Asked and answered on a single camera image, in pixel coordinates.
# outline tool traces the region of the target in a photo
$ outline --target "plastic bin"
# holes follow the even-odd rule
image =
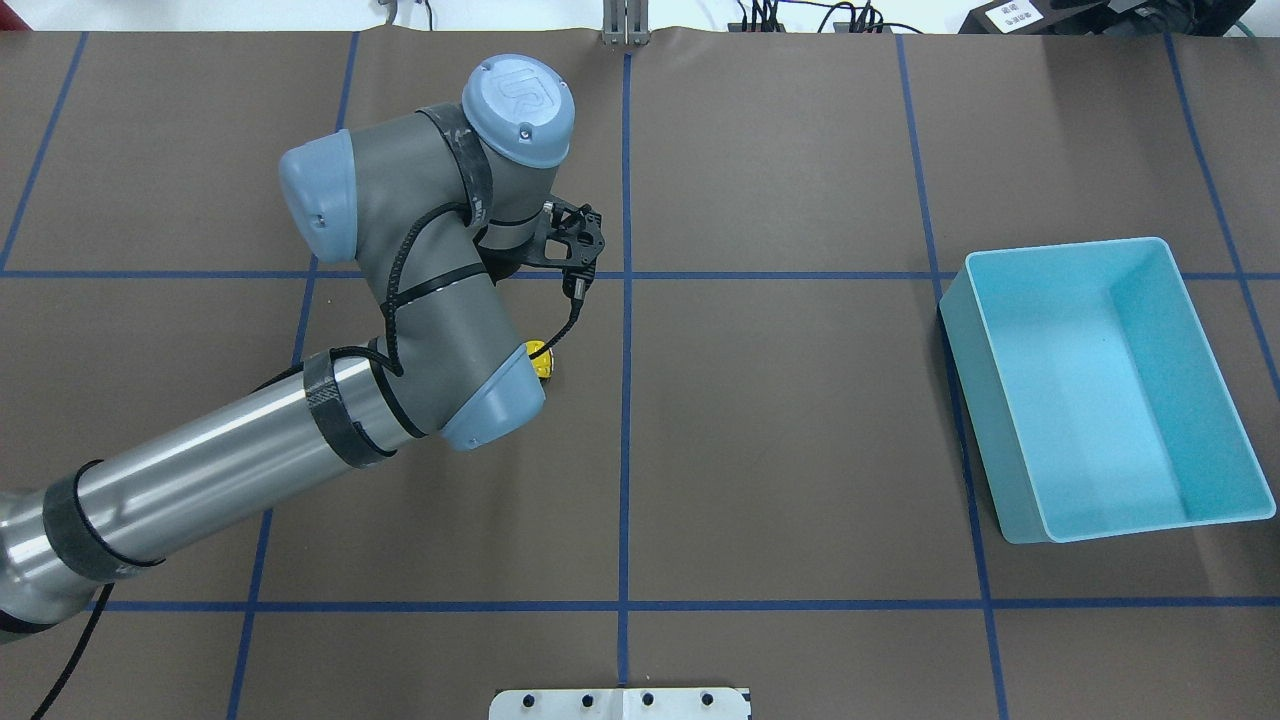
[[[1009,542],[1275,514],[1165,241],[974,252],[941,310]]]

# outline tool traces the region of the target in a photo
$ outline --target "metal bracket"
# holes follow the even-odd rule
[[[506,691],[489,720],[750,720],[751,692],[736,688]]]
[[[564,259],[549,258],[548,242],[563,246]],[[571,278],[576,277],[582,277],[590,284],[595,278],[595,260],[604,250],[600,214],[591,210],[590,205],[575,208],[552,195],[543,205],[534,234],[527,241],[504,250],[484,246],[476,250],[494,282],[503,281],[521,266],[529,265],[563,272],[566,287]]]
[[[649,44],[649,0],[604,0],[605,45]]]

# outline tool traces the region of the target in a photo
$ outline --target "grid line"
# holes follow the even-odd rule
[[[1199,132],[1196,131],[1196,119],[1192,117],[1192,105],[1187,97],[1187,86],[1183,82],[1183,70],[1178,64],[1178,50],[1174,47],[1174,36],[1165,33],[1165,54],[1169,56],[1169,69],[1174,74],[1174,87],[1178,90],[1178,101],[1183,106],[1183,119],[1187,122],[1187,135],[1192,141],[1192,150],[1196,151],[1196,161],[1199,164],[1201,176],[1204,178],[1204,188],[1208,199],[1213,204],[1213,214],[1217,217],[1217,225],[1222,231],[1222,242],[1226,243],[1226,252],[1231,256],[1231,266],[1235,268],[1235,279],[1240,283],[1240,293],[1244,296],[1244,306],[1249,311],[1249,323],[1253,324],[1253,333],[1258,338],[1258,347],[1262,350],[1262,360],[1267,365],[1267,374],[1271,375],[1271,389],[1280,398],[1280,373],[1276,373],[1276,363],[1271,356],[1271,346],[1267,343],[1267,333],[1262,328],[1262,318],[1253,304],[1253,292],[1249,291],[1249,281],[1244,274],[1244,264],[1240,261],[1240,252],[1235,247],[1235,238],[1231,236],[1231,224],[1226,219],[1226,210],[1222,208],[1222,199],[1217,193],[1217,183],[1213,182],[1213,173],[1210,172],[1208,160],[1204,158],[1204,147],[1199,141]]]
[[[598,281],[932,281],[934,273],[922,270],[635,270],[630,278],[618,270],[600,270]],[[360,270],[0,270],[0,279],[123,279],[123,281],[301,281],[308,278],[360,281]],[[938,272],[937,278],[954,279],[956,273]],[[1280,273],[1183,273],[1187,282],[1280,281]],[[517,281],[562,281],[556,270],[521,270]]]
[[[924,160],[920,154],[920,137],[915,126],[915,108],[911,102],[911,73],[906,65],[906,49],[902,36],[893,36],[897,46],[897,69],[902,78],[902,104],[906,111],[906,129],[911,140],[911,161],[915,167],[915,187],[920,201],[920,220],[924,225],[924,243],[929,254],[929,270],[933,281],[933,300],[942,300],[942,275],[938,272],[938,252],[933,242],[933,219],[929,215],[929,195],[924,181]],[[974,566],[978,573],[978,589],[982,594],[982,618],[987,633],[987,655],[991,659],[991,678],[996,696],[996,711],[1001,720],[1009,720],[1009,701],[1005,693],[1005,670],[1000,661],[1000,638],[996,634],[996,612],[991,605],[991,583],[987,578],[987,553],[982,543],[982,524],[978,518],[978,493],[973,480],[973,459],[969,455],[969,442],[965,438],[964,413],[960,407],[960,382],[951,345],[943,333],[942,347],[947,366],[947,395],[951,400],[951,420],[955,424],[956,442],[960,443],[960,462],[964,471],[965,496],[969,510],[969,534],[973,539]]]
[[[1280,596],[1132,596],[992,598],[995,610],[1125,610],[1280,607]],[[247,601],[113,600],[108,612],[244,612]],[[925,600],[518,600],[518,601],[259,601],[259,614],[466,614],[466,612],[888,612],[977,611],[980,598]]]
[[[347,67],[342,78],[342,92],[338,99],[338,114],[334,120],[333,132],[343,128],[347,120],[347,99],[351,95],[351,79],[356,69],[356,53],[360,49],[360,32],[351,33],[351,42],[347,46]],[[302,361],[302,348],[307,338],[307,323],[311,319],[311,299],[315,295],[319,259],[315,254],[307,264],[307,283],[302,291],[302,304],[298,310],[298,329],[293,337],[292,364]],[[244,688],[244,673],[248,667],[248,652],[253,641],[253,620],[259,610],[259,592],[262,587],[262,569],[266,564],[266,548],[271,539],[273,510],[269,507],[262,512],[262,521],[259,525],[257,546],[253,551],[253,570],[250,575],[248,600],[244,606],[244,621],[241,626],[241,642],[236,652],[236,671],[232,675],[230,697],[227,701],[227,719],[234,720],[239,712],[241,693]]]
[[[631,600],[631,53],[622,56],[622,401],[618,454],[618,685],[630,676]]]
[[[31,200],[31,192],[36,188],[36,177],[40,176],[40,168],[45,164],[45,152],[49,151],[49,143],[54,140],[54,128],[58,127],[58,118],[63,114],[63,106],[67,104],[67,95],[72,90],[72,79],[76,78],[76,70],[79,68],[81,56],[84,55],[84,45],[88,44],[88,32],[82,32],[79,41],[76,44],[76,53],[72,54],[72,61],[67,65],[67,76],[63,78],[63,87],[58,91],[58,100],[54,102],[54,110],[49,114],[49,124],[45,126],[45,135],[40,138],[40,147],[36,149],[36,158],[31,161],[31,172],[27,173],[27,183],[22,186],[22,196],[18,199],[18,208],[13,211],[13,222],[9,223],[9,233],[5,234],[4,247],[0,249],[0,272],[4,270],[5,265],[9,264],[9,255],[13,254],[13,246],[18,242],[18,228],[22,227],[22,217],[27,214],[27,201]]]

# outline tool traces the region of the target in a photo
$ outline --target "silver metal tube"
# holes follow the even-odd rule
[[[379,447],[412,439],[367,360],[339,359],[334,370]],[[316,428],[297,374],[91,468],[79,501],[111,550],[154,561],[349,469]]]
[[[44,500],[38,492],[0,495],[0,611],[52,625],[79,612],[100,583],[77,575],[54,552],[45,536]]]

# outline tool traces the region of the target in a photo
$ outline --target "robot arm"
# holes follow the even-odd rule
[[[294,222],[320,260],[358,264],[387,333],[308,357],[47,491],[0,495],[0,642],[415,438],[471,450],[536,415],[543,389],[494,283],[522,264],[559,269],[576,318],[604,241],[590,208],[549,196],[573,113],[554,70],[499,55],[476,68],[461,106],[287,152]],[[548,241],[567,258],[549,259]]]

